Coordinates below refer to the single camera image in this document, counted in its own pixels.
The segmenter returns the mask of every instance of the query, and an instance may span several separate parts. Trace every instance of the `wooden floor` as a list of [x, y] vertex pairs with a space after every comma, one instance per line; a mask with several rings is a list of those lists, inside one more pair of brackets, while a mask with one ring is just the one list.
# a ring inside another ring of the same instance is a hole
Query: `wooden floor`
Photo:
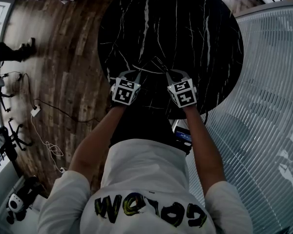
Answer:
[[[23, 124], [21, 137], [35, 144], [25, 152], [18, 151], [17, 164], [25, 176], [36, 175], [50, 193], [61, 174], [50, 153], [40, 142], [30, 122], [30, 100], [39, 98], [85, 121], [95, 117], [100, 121], [108, 106], [109, 84], [104, 77], [97, 54], [97, 36], [102, 16], [113, 0], [76, 0], [64, 5], [59, 0], [19, 0], [7, 26], [4, 42], [17, 49], [30, 37], [36, 38], [37, 53], [29, 60], [6, 62], [0, 74], [11, 71], [30, 77], [31, 99], [25, 77], [18, 74], [5, 78], [4, 92], [15, 94], [5, 98], [11, 112], [2, 113], [4, 124], [10, 117], [14, 128]], [[259, 0], [223, 0], [233, 13], [261, 4]], [[42, 111], [32, 118], [43, 141], [58, 145], [62, 157], [53, 156], [58, 168], [68, 168], [78, 144], [98, 121], [77, 123], [56, 109], [41, 104]], [[92, 190], [100, 188], [107, 152], [93, 178]]]

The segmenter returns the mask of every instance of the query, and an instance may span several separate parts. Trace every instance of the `black marble table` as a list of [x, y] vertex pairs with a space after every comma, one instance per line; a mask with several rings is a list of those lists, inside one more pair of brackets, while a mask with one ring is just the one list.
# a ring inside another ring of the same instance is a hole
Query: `black marble table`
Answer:
[[185, 115], [167, 92], [167, 70], [189, 74], [203, 114], [232, 91], [243, 63], [239, 26], [221, 0], [115, 0], [102, 19], [98, 52], [111, 85], [120, 72], [139, 70], [135, 106], [170, 119]]

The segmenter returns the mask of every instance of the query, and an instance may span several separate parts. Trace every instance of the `white shirt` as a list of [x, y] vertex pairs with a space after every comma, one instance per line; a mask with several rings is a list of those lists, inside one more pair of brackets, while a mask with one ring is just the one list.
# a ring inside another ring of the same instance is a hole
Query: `white shirt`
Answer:
[[151, 140], [115, 144], [93, 196], [77, 172], [67, 171], [55, 181], [38, 233], [251, 234], [251, 218], [234, 186], [224, 181], [211, 186], [206, 209], [188, 192], [185, 156]]

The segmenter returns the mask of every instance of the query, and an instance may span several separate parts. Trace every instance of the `person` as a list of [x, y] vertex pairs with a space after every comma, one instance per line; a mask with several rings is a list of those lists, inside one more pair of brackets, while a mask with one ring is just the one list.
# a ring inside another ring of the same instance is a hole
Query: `person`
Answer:
[[35, 38], [30, 38], [26, 44], [22, 43], [18, 50], [12, 50], [4, 42], [0, 42], [0, 62], [22, 62], [33, 55], [35, 51]]
[[[184, 108], [205, 207], [189, 193], [186, 154], [168, 120], [115, 106], [78, 146], [43, 205], [39, 234], [250, 234], [252, 222], [195, 106]], [[110, 144], [101, 188], [90, 183]]]

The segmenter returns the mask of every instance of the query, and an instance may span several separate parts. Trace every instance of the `white robot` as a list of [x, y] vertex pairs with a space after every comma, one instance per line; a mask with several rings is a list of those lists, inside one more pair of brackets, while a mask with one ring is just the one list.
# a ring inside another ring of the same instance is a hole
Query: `white robot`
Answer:
[[[168, 92], [172, 100], [179, 108], [186, 107], [192, 104], [196, 104], [196, 87], [193, 86], [192, 79], [188, 77], [188, 74], [181, 70], [172, 69], [171, 71], [177, 72], [183, 75], [181, 81], [174, 82], [169, 73], [166, 72], [166, 77], [169, 86]], [[116, 78], [116, 83], [111, 87], [113, 93], [112, 100], [125, 105], [131, 105], [137, 98], [141, 85], [140, 77], [141, 72], [138, 73], [135, 81], [129, 81], [125, 77], [126, 74], [136, 72], [135, 70], [129, 70], [121, 72], [119, 77]]]

